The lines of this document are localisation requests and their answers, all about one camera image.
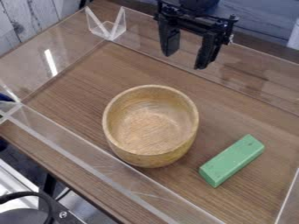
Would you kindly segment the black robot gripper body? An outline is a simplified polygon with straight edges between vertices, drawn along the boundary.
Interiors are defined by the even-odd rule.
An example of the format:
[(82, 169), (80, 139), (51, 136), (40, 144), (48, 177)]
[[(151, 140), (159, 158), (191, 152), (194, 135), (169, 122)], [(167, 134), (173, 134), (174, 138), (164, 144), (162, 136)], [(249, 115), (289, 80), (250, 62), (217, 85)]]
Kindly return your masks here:
[(239, 17), (235, 14), (214, 15), (221, 0), (156, 0), (156, 3), (156, 14), (177, 18), (186, 31), (215, 31), (221, 35), (222, 44), (229, 45), (233, 42), (234, 26)]

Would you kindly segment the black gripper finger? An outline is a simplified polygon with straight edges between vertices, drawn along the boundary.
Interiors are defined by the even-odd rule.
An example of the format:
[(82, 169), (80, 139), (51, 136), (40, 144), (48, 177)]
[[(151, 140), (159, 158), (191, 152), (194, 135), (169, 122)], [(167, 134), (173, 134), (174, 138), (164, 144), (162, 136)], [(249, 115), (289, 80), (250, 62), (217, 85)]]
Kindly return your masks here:
[(203, 35), (202, 46), (195, 60), (195, 69), (207, 68), (209, 64), (218, 57), (221, 45), (221, 35), (215, 31), (209, 31)]
[(170, 57), (177, 53), (181, 46), (181, 28), (177, 20), (166, 17), (163, 14), (158, 16), (160, 47), (163, 55)]

